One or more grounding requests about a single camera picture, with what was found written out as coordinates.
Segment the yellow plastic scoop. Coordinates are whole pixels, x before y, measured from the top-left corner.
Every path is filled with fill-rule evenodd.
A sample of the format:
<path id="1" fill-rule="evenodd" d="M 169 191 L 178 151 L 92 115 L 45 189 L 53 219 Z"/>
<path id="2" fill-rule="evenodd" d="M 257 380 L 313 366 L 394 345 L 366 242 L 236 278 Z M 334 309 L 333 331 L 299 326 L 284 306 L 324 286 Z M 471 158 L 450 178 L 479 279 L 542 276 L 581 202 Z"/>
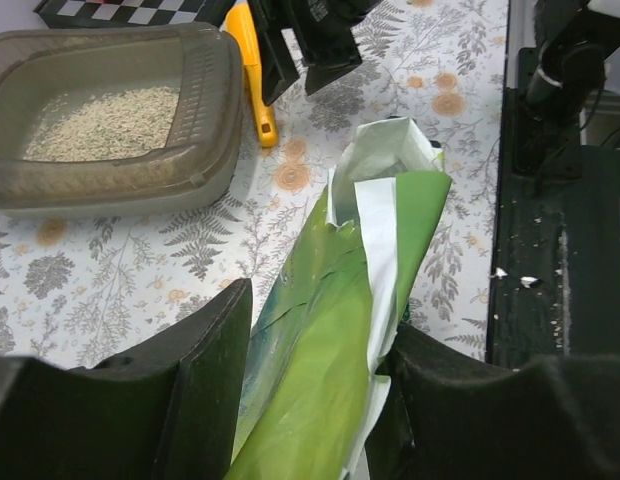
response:
<path id="1" fill-rule="evenodd" d="M 225 19 L 226 31 L 239 45 L 254 115 L 257 136 L 264 148 L 277 145 L 274 111 L 262 99 L 262 63 L 256 29 L 247 3 L 233 6 Z"/>

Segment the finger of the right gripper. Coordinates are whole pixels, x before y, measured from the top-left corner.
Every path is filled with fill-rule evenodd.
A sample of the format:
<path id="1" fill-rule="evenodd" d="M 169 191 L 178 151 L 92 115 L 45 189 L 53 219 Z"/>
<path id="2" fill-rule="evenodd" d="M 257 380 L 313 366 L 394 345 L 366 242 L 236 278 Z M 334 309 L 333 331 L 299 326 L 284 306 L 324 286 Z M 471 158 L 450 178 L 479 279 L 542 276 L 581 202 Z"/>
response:
<path id="1" fill-rule="evenodd" d="M 250 0 L 262 65 L 261 97 L 271 106 L 298 79 L 298 71 L 283 36 L 291 28 L 285 1 Z"/>
<path id="2" fill-rule="evenodd" d="M 313 95 L 361 63 L 352 28 L 362 22 L 361 1 L 291 0 L 284 11 L 307 67 L 305 90 Z"/>

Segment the green cat litter bag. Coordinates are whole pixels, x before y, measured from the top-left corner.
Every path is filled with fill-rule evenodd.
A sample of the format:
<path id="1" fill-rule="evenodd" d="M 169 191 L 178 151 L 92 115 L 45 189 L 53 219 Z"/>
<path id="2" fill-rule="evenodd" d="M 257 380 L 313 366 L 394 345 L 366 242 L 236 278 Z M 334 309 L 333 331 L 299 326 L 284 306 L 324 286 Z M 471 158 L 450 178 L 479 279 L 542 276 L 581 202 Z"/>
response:
<path id="1" fill-rule="evenodd" d="M 348 479 L 451 185 L 408 117 L 359 126 L 253 327 L 231 479 Z"/>

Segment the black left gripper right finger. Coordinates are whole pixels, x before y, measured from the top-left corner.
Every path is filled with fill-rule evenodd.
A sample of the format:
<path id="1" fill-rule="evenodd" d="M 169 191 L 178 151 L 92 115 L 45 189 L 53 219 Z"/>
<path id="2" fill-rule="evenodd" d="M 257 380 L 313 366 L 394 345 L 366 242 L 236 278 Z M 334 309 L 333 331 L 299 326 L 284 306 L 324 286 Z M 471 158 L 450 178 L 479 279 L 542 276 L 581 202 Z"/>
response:
<path id="1" fill-rule="evenodd" d="M 379 419 L 383 479 L 620 479 L 620 356 L 520 370 L 401 325 Z"/>

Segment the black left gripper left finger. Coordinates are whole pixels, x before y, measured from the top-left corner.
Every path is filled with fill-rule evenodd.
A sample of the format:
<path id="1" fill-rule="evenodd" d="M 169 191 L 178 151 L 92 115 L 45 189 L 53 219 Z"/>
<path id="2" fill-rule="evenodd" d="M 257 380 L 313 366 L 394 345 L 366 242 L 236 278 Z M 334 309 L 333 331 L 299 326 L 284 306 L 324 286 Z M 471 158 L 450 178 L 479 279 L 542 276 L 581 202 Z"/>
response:
<path id="1" fill-rule="evenodd" d="M 234 281 L 93 368 L 0 357 L 0 479 L 221 479 L 252 314 Z"/>

